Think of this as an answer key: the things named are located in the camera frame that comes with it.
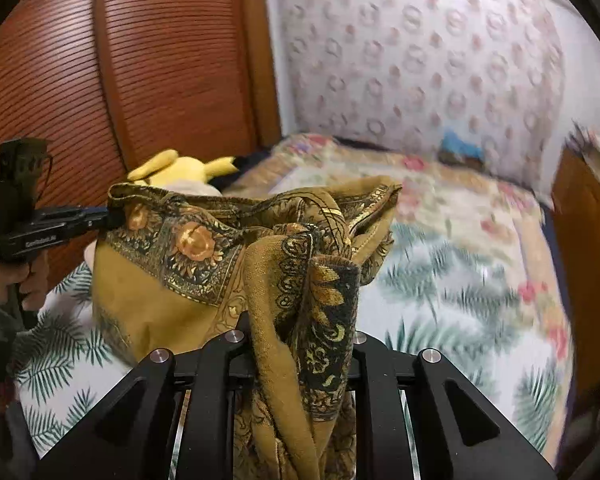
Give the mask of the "person left hand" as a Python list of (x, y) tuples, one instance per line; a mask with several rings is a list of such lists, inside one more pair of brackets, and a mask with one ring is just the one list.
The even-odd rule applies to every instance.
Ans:
[(14, 286), (23, 296), (23, 310), (40, 310), (46, 299), (49, 273), (47, 252), (40, 252), (32, 262), (20, 266), (0, 263), (0, 306), (7, 304), (9, 289)]

